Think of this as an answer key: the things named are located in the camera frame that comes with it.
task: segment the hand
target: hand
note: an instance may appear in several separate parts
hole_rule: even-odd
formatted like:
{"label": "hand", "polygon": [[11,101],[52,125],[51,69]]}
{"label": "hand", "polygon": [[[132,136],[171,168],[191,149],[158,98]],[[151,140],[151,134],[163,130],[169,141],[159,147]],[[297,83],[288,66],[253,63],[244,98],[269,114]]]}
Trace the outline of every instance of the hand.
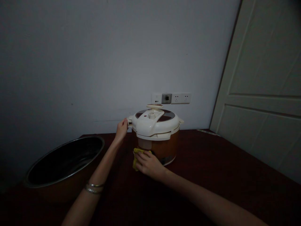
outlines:
{"label": "hand", "polygon": [[117,125],[117,131],[114,141],[117,143],[122,143],[123,138],[126,136],[128,131],[128,120],[125,118]]}
{"label": "hand", "polygon": [[151,177],[154,180],[161,181],[168,171],[152,153],[145,151],[135,154],[139,162],[136,163],[137,169],[143,174]]}

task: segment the silver bangle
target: silver bangle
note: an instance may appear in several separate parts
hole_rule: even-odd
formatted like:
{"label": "silver bangle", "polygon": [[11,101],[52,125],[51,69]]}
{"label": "silver bangle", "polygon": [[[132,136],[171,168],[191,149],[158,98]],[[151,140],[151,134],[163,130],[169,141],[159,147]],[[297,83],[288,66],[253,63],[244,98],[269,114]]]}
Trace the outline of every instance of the silver bangle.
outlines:
{"label": "silver bangle", "polygon": [[102,192],[102,190],[101,191],[95,191],[95,190],[89,188],[88,186],[89,186],[89,184],[86,184],[85,189],[86,189],[86,191],[88,191],[88,192],[90,192],[92,194],[98,195],[98,194],[100,194]]}
{"label": "silver bangle", "polygon": [[89,184],[89,181],[87,181],[87,184],[91,187],[103,187],[104,186],[104,184],[101,184],[101,185]]}

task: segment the metal bowl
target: metal bowl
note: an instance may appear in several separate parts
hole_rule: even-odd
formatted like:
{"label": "metal bowl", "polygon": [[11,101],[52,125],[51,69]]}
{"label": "metal bowl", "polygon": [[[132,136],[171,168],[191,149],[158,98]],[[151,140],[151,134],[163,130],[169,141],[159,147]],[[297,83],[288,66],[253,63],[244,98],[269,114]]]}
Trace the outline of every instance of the metal bowl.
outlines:
{"label": "metal bowl", "polygon": [[49,202],[68,202],[78,196],[98,166],[104,146],[101,137],[83,137],[50,151],[29,169],[28,188]]}

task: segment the pot rim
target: pot rim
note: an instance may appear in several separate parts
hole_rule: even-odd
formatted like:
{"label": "pot rim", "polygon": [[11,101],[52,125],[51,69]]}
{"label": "pot rim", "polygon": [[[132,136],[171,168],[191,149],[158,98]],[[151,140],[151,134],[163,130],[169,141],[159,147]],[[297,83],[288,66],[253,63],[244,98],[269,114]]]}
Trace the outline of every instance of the pot rim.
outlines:
{"label": "pot rim", "polygon": [[[77,171],[73,172],[72,174],[70,174],[70,175],[68,175],[68,176],[65,176],[65,177],[63,177],[63,178],[61,178],[61,179],[59,179],[59,180],[50,182],[50,183],[35,185],[35,184],[32,184],[32,183],[29,181],[28,177],[29,177],[29,174],[30,174],[30,172],[32,171],[32,169],[35,167],[36,164],[38,164],[38,163],[39,163],[43,158],[45,158],[47,155],[49,155],[49,154],[52,153],[53,151],[55,151],[55,150],[57,150],[57,149],[59,149],[59,148],[65,146],[65,145],[67,145],[67,144],[69,144],[69,143],[71,143],[71,142],[74,142],[74,141],[77,141],[77,140],[81,140],[81,139],[85,139],[85,138],[89,138],[89,137],[95,137],[95,138],[100,139],[100,140],[102,141],[102,147],[101,147],[100,151],[94,156],[94,158],[93,158],[90,162],[88,162],[86,165],[84,165],[83,167],[81,167],[81,168],[78,169]],[[59,183],[59,182],[65,180],[65,179],[67,179],[67,178],[73,176],[74,174],[76,174],[77,172],[79,172],[80,170],[82,170],[83,168],[85,168],[86,166],[88,166],[88,165],[89,165],[89,164],[90,164],[90,163],[91,163],[91,162],[92,162],[92,161],[93,161],[93,160],[101,153],[101,151],[103,150],[103,147],[104,147],[104,139],[103,139],[102,137],[99,137],[99,136],[87,136],[87,137],[82,137],[82,138],[78,138],[78,139],[69,141],[69,142],[67,142],[67,143],[65,143],[65,144],[62,144],[61,146],[58,146],[57,148],[55,148],[55,149],[51,150],[50,152],[46,153],[45,155],[43,155],[41,158],[39,158],[39,159],[38,159],[38,160],[30,167],[30,169],[29,169],[29,170],[27,171],[27,173],[26,173],[26,176],[25,176],[25,179],[24,179],[24,185],[25,185],[25,187],[27,187],[27,188],[42,188],[42,187],[47,187],[47,186],[50,186],[50,185]]]}

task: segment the pressure cooker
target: pressure cooker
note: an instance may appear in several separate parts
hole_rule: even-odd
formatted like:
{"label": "pressure cooker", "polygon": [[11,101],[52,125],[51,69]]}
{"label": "pressure cooker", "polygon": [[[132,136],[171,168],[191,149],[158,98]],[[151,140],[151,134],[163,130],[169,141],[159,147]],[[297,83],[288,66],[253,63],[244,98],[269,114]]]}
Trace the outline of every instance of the pressure cooker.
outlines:
{"label": "pressure cooker", "polygon": [[170,164],[177,155],[180,125],[184,121],[162,109],[161,104],[150,104],[147,108],[128,117],[133,146],[150,150],[163,165]]}

